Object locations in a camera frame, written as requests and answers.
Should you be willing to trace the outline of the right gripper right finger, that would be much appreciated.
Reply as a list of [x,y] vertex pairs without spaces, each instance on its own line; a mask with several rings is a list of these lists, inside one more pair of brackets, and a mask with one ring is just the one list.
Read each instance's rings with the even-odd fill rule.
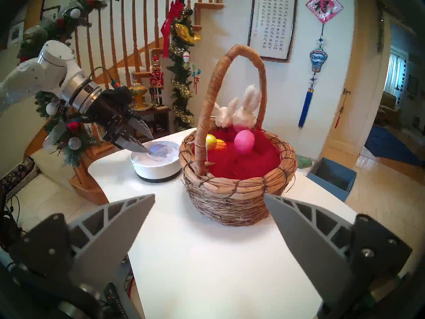
[[398,275],[412,248],[366,214],[350,223],[317,205],[267,194],[288,249],[326,305],[352,305]]

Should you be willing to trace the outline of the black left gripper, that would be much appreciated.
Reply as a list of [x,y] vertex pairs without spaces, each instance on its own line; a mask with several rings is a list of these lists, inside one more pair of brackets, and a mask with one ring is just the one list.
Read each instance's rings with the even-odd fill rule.
[[141,120],[131,117],[129,103],[94,103],[88,109],[88,117],[104,131],[101,139],[114,144],[120,149],[131,152],[148,153],[137,139],[132,136],[132,130],[141,133],[150,140],[154,137]]

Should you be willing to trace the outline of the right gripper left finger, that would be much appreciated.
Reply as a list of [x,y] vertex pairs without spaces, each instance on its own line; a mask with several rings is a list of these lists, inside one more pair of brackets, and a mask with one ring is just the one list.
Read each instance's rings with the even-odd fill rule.
[[14,243],[10,257],[55,284],[102,291],[154,204],[154,194],[132,197],[98,206],[70,223],[54,213]]

